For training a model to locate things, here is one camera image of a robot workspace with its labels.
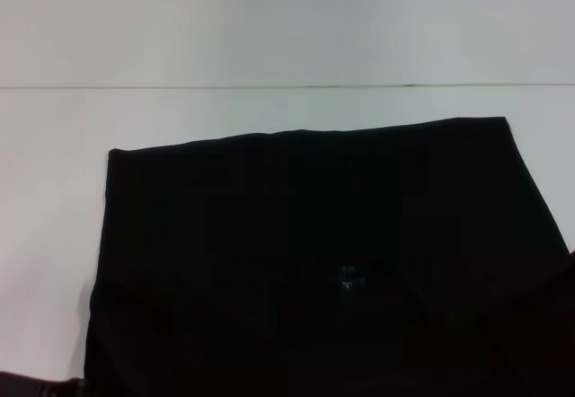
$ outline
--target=gray line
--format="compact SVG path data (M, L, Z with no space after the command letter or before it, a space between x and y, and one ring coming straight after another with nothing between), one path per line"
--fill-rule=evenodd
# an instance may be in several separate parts
M298 89L396 89L401 87L575 87L575 83L460 83L460 84L333 84L333 85L14 85L2 90L298 90Z

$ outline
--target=dark object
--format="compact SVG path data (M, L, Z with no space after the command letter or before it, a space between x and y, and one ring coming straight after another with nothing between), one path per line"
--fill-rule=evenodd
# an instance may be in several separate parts
M569 257L503 118L112 150L106 200L103 395L509 396L544 375L501 336L507 312L563 312L511 306Z
M2 397L95 397L83 379L65 382L42 381L28 376L0 372Z

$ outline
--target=white surface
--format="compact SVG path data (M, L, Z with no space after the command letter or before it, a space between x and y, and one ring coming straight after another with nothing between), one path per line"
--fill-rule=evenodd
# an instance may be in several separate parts
M1 0L0 86L575 83L573 0Z
M507 116L575 247L575 88L0 92L0 370L82 375L106 154L247 132Z

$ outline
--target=white backdrop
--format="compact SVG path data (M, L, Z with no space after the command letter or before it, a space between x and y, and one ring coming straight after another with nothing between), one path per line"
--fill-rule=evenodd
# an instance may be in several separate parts
M507 116L575 249L570 0L0 0L0 370L82 375L106 154L294 128Z

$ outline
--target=white wall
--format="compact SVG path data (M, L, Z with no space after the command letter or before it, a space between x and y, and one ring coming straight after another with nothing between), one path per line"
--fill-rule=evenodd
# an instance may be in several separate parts
M0 1L0 370L82 375L113 147L503 115L575 248L575 87L66 88L575 84L573 0Z

